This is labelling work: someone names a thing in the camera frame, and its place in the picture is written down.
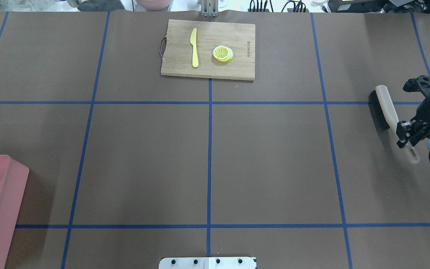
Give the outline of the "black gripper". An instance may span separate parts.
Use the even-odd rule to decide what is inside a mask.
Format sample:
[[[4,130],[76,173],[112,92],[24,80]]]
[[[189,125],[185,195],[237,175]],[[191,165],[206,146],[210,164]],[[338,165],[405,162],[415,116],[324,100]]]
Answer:
[[[420,75],[409,79],[403,90],[421,92],[425,98],[410,121],[399,121],[396,124],[396,135],[399,138],[396,144],[400,149],[406,145],[414,147],[421,140],[430,139],[430,77]]]

